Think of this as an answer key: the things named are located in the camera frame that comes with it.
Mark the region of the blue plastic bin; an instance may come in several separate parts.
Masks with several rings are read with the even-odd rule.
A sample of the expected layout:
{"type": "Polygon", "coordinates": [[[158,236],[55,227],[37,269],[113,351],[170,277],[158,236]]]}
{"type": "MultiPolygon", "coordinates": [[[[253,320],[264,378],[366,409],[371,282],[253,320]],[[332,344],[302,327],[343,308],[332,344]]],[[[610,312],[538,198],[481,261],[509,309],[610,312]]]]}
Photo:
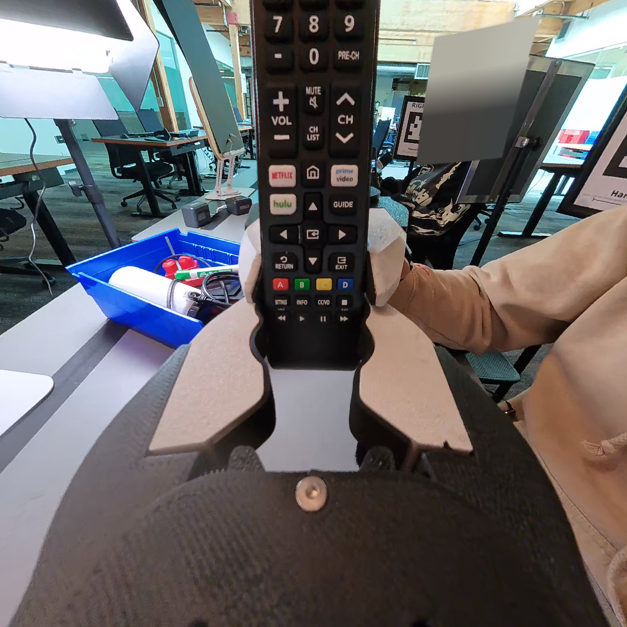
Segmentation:
{"type": "Polygon", "coordinates": [[[239,242],[217,238],[205,231],[182,233],[173,229],[68,265],[66,269],[109,320],[177,348],[192,341],[204,324],[115,288],[108,282],[116,270],[125,266],[154,273],[158,263],[170,255],[165,236],[176,253],[196,256],[208,265],[238,263],[239,242]]]}

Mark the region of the black tripod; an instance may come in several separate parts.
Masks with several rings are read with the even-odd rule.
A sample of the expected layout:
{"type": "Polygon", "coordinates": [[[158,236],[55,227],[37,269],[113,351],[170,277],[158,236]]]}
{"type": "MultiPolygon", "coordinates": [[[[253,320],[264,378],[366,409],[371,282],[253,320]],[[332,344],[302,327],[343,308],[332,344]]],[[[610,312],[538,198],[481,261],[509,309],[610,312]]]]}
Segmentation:
{"type": "Polygon", "coordinates": [[[91,203],[93,210],[102,230],[106,236],[106,239],[112,248],[121,247],[121,241],[119,235],[115,229],[108,211],[106,210],[104,197],[93,178],[91,170],[87,164],[85,156],[82,153],[81,147],[74,135],[72,125],[69,120],[54,119],[56,126],[58,127],[61,136],[63,137],[66,146],[70,152],[76,169],[82,180],[82,184],[76,184],[70,182],[70,188],[75,196],[80,196],[81,193],[85,193],[85,196],[91,203]]]}

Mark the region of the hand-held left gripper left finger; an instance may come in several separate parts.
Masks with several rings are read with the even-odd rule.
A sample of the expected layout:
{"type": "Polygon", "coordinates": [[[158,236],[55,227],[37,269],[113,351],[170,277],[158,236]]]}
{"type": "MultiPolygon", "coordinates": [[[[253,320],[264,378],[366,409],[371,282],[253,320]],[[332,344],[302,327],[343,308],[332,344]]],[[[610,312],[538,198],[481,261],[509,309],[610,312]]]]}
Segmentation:
{"type": "Polygon", "coordinates": [[[148,447],[152,455],[207,452],[233,434],[259,447],[275,428],[267,364],[254,335],[260,319],[240,300],[192,340],[148,447]]]}

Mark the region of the black remote control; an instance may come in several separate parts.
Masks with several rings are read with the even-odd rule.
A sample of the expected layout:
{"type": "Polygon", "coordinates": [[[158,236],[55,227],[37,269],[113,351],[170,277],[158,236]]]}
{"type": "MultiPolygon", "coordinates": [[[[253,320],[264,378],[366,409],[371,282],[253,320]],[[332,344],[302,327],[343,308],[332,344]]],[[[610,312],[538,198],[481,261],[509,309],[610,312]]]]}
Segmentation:
{"type": "Polygon", "coordinates": [[[380,1],[252,1],[267,359],[353,370],[364,271],[380,1]]]}

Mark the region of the green dry erase marker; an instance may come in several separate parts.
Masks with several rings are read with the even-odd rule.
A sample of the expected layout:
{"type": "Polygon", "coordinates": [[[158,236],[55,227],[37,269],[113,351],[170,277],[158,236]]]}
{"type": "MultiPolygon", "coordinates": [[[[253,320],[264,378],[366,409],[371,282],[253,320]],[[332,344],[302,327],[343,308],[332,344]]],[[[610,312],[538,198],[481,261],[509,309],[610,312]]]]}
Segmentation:
{"type": "Polygon", "coordinates": [[[174,278],[179,281],[190,280],[203,280],[207,277],[215,277],[218,275],[235,275],[238,277],[239,266],[238,265],[226,265],[226,266],[209,266],[206,268],[189,268],[183,270],[177,270],[174,274],[174,278]]]}

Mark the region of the red plastic part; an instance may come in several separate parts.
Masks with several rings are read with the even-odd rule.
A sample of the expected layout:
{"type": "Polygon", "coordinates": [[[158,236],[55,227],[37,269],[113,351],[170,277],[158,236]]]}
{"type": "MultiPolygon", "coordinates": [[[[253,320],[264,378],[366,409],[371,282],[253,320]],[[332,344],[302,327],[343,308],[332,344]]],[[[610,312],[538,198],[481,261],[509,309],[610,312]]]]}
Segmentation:
{"type": "Polygon", "coordinates": [[[199,262],[195,257],[188,255],[175,255],[163,260],[155,272],[162,274],[168,279],[176,280],[177,272],[188,271],[198,267],[199,262]]]}

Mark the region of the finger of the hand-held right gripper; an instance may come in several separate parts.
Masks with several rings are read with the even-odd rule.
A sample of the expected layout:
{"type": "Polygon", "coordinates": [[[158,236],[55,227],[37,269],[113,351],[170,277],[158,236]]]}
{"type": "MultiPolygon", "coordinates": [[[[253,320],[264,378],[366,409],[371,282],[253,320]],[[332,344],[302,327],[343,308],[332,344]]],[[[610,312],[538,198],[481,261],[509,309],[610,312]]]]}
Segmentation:
{"type": "Polygon", "coordinates": [[[366,294],[369,303],[382,307],[401,282],[406,233],[385,208],[370,208],[367,233],[366,294]]]}
{"type": "Polygon", "coordinates": [[[260,220],[252,222],[244,232],[239,248],[238,274],[245,299],[254,302],[255,285],[262,268],[260,220]]]}

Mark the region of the grey display board on stand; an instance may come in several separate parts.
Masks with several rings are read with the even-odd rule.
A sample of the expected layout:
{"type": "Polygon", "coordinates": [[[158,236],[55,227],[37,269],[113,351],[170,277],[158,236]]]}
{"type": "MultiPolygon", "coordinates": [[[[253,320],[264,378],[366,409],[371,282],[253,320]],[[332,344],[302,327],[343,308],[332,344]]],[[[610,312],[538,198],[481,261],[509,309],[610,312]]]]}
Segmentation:
{"type": "Polygon", "coordinates": [[[503,156],[473,161],[457,199],[494,205],[472,265],[481,262],[506,204],[521,202],[593,69],[584,61],[529,56],[503,156]]]}

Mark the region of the light panel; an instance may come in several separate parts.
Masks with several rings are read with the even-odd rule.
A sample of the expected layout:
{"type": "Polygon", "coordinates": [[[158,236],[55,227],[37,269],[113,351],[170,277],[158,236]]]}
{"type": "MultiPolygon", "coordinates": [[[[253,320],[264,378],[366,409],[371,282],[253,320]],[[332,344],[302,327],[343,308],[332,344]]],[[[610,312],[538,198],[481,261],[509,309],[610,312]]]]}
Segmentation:
{"type": "Polygon", "coordinates": [[[131,1],[1,1],[1,117],[114,120],[142,105],[159,43],[131,1]]]}

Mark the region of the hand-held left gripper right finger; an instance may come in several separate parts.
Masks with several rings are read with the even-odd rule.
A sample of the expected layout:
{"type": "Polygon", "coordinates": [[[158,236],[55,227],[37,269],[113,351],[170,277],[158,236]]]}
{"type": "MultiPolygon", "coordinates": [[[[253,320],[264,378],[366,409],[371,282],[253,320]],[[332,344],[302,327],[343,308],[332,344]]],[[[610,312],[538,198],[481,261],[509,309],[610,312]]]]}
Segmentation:
{"type": "Polygon", "coordinates": [[[362,328],[349,427],[364,449],[395,456],[473,451],[433,343],[389,305],[371,307],[362,328]]]}

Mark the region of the person's beige hoodie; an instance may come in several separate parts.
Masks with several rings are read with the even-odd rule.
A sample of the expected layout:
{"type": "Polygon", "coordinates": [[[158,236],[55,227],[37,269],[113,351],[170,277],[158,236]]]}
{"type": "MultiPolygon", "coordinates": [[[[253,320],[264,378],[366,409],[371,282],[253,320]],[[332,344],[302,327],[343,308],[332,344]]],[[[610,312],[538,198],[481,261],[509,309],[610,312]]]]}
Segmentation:
{"type": "Polygon", "coordinates": [[[510,403],[566,511],[593,590],[626,625],[626,313],[580,316],[510,403]]]}

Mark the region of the framed marker poster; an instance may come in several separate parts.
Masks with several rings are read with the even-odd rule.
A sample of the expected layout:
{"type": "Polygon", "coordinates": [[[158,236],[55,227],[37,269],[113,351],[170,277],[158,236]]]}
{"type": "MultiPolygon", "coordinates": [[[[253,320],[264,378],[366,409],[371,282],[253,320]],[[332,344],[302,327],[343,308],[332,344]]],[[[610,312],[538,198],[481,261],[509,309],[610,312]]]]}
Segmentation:
{"type": "Polygon", "coordinates": [[[557,212],[584,218],[626,204],[626,89],[557,212]]]}
{"type": "Polygon", "coordinates": [[[414,161],[419,147],[425,98],[407,95],[404,97],[397,121],[397,133],[393,151],[394,160],[414,161]]]}

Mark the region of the person's right forearm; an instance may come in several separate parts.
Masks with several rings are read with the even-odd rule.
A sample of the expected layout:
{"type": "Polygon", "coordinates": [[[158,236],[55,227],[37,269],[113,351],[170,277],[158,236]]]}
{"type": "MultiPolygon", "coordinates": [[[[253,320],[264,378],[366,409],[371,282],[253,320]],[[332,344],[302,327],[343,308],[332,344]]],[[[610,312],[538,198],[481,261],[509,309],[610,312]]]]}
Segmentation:
{"type": "Polygon", "coordinates": [[[584,335],[626,338],[626,207],[482,267],[413,265],[390,304],[434,342],[481,354],[584,335]]]}

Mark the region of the black office chair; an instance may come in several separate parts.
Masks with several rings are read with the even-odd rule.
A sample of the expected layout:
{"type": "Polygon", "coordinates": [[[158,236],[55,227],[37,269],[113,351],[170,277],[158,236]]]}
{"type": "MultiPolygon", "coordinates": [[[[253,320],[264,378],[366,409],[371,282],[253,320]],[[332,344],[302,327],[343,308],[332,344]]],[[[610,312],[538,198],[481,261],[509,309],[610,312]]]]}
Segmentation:
{"type": "Polygon", "coordinates": [[[143,200],[148,199],[153,217],[163,217],[159,210],[157,198],[167,201],[173,210],[177,210],[176,201],[180,196],[173,192],[162,192],[161,179],[172,176],[174,168],[167,162],[148,161],[142,156],[137,147],[124,147],[120,144],[105,143],[112,175],[116,179],[138,181],[142,190],[122,198],[121,207],[128,206],[128,200],[139,198],[135,215],[143,215],[140,208],[143,200]]]}

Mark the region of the wood top desk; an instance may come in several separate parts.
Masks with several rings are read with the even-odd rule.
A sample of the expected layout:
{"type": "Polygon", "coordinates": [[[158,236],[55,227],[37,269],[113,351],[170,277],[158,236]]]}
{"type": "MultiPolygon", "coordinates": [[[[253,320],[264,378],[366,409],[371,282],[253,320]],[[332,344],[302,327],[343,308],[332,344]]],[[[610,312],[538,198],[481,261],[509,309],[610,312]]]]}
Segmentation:
{"type": "Polygon", "coordinates": [[[58,168],[67,165],[73,167],[73,160],[67,156],[37,154],[34,155],[34,160],[35,166],[28,154],[1,154],[1,177],[12,177],[12,181],[1,183],[1,200],[22,197],[33,215],[36,214],[37,202],[40,203],[36,223],[48,240],[57,260],[36,260],[36,263],[65,268],[76,260],[40,195],[44,187],[49,189],[64,184],[58,168]]]}

